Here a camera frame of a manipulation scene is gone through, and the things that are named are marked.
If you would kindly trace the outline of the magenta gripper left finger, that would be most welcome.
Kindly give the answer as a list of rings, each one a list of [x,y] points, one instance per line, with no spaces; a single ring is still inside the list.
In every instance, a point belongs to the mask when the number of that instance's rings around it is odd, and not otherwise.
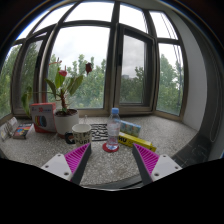
[[[90,155],[91,144],[87,143],[65,155],[56,154],[42,169],[79,185]]]

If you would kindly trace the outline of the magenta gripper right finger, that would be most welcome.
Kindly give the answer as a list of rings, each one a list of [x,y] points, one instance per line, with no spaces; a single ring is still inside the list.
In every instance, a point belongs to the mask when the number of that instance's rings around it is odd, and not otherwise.
[[[181,170],[181,167],[167,154],[158,155],[138,144],[133,145],[132,154],[144,185]]]

